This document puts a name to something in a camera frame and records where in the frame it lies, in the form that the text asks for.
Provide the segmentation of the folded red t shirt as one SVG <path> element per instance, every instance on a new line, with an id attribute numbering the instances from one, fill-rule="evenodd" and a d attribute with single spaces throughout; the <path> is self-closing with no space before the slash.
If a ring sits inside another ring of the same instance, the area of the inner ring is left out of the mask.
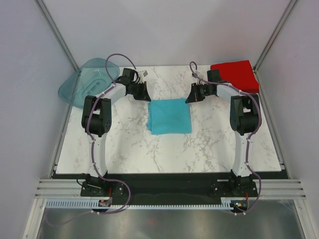
<path id="1" fill-rule="evenodd" d="M 247 93 L 260 91 L 249 60 L 213 64 L 210 69 L 219 70 L 221 79 L 230 82 L 239 90 Z"/>

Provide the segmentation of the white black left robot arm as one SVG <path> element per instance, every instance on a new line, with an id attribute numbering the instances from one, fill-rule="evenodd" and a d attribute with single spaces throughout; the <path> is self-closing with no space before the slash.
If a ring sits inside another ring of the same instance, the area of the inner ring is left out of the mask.
<path id="1" fill-rule="evenodd" d="M 91 167 L 98 177 L 107 172 L 106 137 L 112 126 L 112 105 L 126 95 L 137 101 L 150 102 L 145 77 L 146 70 L 124 68 L 122 75 L 99 96 L 86 96 L 81 125 L 90 140 Z"/>

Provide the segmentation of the teal t shirt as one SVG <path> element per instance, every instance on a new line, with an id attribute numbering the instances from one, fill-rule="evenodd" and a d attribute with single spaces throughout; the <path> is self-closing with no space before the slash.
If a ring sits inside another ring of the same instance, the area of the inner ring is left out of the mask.
<path id="1" fill-rule="evenodd" d="M 148 104 L 148 130 L 152 135 L 192 133 L 186 99 L 152 100 Z"/>

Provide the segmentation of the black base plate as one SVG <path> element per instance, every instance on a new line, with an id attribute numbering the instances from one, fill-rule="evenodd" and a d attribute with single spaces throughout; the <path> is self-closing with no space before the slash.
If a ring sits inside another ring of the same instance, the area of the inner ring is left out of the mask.
<path id="1" fill-rule="evenodd" d="M 286 170 L 259 172 L 248 179 L 235 179 L 232 173 L 142 173 L 108 174 L 106 182 L 90 174 L 53 174 L 53 179 L 74 179 L 82 197 L 111 197 L 117 202 L 212 203 L 223 197 L 257 196 L 255 180 L 288 179 Z"/>

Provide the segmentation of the aluminium frame rail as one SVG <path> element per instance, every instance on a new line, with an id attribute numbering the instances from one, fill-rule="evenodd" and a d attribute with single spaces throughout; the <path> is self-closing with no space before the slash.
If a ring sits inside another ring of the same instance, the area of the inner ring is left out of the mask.
<path id="1" fill-rule="evenodd" d="M 306 196 L 302 184 L 296 179 L 264 179 L 259 183 L 262 199 L 299 199 Z M 41 179 L 35 198 L 79 198 L 80 185 L 74 179 Z"/>

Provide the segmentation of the aluminium corner post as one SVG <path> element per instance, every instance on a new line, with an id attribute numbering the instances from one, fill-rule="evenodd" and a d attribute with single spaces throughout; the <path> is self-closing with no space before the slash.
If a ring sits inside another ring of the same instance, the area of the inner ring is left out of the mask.
<path id="1" fill-rule="evenodd" d="M 79 66 L 76 63 L 66 41 L 64 40 L 57 24 L 55 23 L 48 7 L 46 6 L 43 0 L 35 0 L 35 4 L 37 5 L 38 9 L 40 10 L 42 16 L 44 17 L 45 21 L 47 22 L 51 32 L 53 33 L 55 39 L 57 40 L 60 48 L 62 49 L 64 55 L 66 56 L 68 62 L 72 66 L 74 70 L 78 70 Z"/>
<path id="2" fill-rule="evenodd" d="M 270 38 L 268 39 L 265 47 L 263 48 L 258 60 L 256 61 L 255 65 L 253 66 L 254 73 L 257 73 L 257 71 L 261 67 L 262 63 L 264 62 L 269 51 L 271 50 L 272 46 L 274 45 L 275 41 L 277 40 L 278 36 L 280 35 L 281 31 L 283 30 L 285 24 L 289 20 L 292 12 L 294 11 L 294 9 L 298 3 L 299 3 L 299 0 L 290 0 L 288 2 L 279 21 L 277 22 L 274 30 L 271 33 Z"/>

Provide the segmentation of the teal transparent plastic bin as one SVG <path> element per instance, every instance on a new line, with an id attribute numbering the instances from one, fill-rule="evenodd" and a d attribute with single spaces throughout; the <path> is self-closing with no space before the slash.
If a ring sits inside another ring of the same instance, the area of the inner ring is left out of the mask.
<path id="1" fill-rule="evenodd" d="M 93 58 L 74 72 L 59 88 L 58 95 L 70 105 L 83 108 L 87 95 L 96 96 L 105 91 L 120 74 L 119 67 L 105 59 Z"/>

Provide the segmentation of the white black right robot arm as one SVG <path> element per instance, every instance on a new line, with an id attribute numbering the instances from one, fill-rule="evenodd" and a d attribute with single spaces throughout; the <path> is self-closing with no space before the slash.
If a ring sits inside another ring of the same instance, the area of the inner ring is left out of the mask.
<path id="1" fill-rule="evenodd" d="M 207 71 L 207 80 L 201 78 L 196 70 L 191 70 L 197 79 L 191 84 L 186 103 L 197 103 L 208 96 L 217 96 L 230 104 L 230 126 L 235 133 L 235 159 L 232 173 L 236 177 L 248 177 L 253 172 L 249 166 L 250 147 L 253 136 L 259 130 L 262 119 L 257 94 L 237 89 L 231 83 L 222 81 L 218 70 Z"/>

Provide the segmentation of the right aluminium corner post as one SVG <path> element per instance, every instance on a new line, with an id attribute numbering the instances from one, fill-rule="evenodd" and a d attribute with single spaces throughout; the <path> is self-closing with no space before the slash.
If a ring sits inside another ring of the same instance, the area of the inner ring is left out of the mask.
<path id="1" fill-rule="evenodd" d="M 294 9 L 298 3 L 299 3 L 299 0 L 290 0 L 288 2 L 279 21 L 277 22 L 274 30 L 271 33 L 270 38 L 268 39 L 265 47 L 263 48 L 258 60 L 256 61 L 255 65 L 253 66 L 254 73 L 257 73 L 257 71 L 261 67 L 262 63 L 264 62 L 269 51 L 271 50 L 272 46 L 274 45 L 275 41 L 277 40 L 278 36 L 280 35 L 281 31 L 283 30 L 285 24 L 289 20 L 292 12 L 294 11 Z"/>

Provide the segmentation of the left aluminium corner post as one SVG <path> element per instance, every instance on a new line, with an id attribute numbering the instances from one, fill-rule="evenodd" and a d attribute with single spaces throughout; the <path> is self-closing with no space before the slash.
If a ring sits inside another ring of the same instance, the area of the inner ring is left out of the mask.
<path id="1" fill-rule="evenodd" d="M 37 5 L 38 9 L 40 10 L 42 16 L 44 17 L 45 21 L 47 22 L 51 32 L 53 33 L 55 39 L 57 40 L 60 48 L 62 49 L 64 55 L 66 56 L 68 62 L 72 66 L 74 70 L 78 70 L 79 66 L 76 63 L 66 41 L 64 40 L 57 24 L 55 23 L 48 7 L 46 6 L 43 0 L 35 0 L 35 4 Z"/>

